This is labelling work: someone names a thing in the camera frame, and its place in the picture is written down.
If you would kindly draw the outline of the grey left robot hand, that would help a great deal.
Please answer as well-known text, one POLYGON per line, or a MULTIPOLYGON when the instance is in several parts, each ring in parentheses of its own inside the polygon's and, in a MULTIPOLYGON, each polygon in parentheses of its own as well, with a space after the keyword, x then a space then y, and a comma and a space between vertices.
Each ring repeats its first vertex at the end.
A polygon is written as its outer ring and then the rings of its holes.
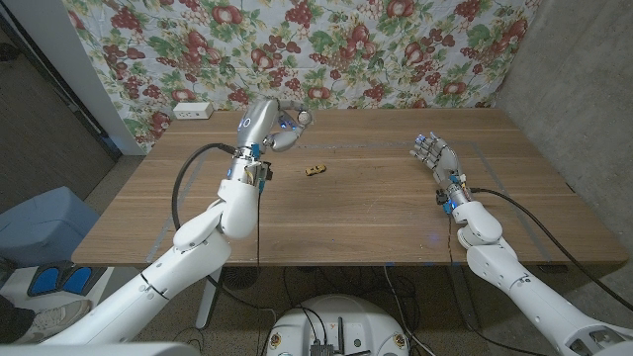
POLYGON ((281 152, 290 149, 314 120, 298 101, 269 99, 248 107, 237 128, 237 147, 259 144, 281 152))

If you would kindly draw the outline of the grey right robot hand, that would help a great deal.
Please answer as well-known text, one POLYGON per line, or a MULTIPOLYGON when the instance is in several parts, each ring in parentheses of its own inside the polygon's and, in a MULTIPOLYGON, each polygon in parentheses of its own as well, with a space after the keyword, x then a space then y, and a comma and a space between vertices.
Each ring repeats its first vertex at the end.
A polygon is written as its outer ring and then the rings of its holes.
POLYGON ((455 151, 441 137, 430 133, 420 134, 409 152, 428 167, 438 185, 446 188, 463 174, 463 169, 455 151))

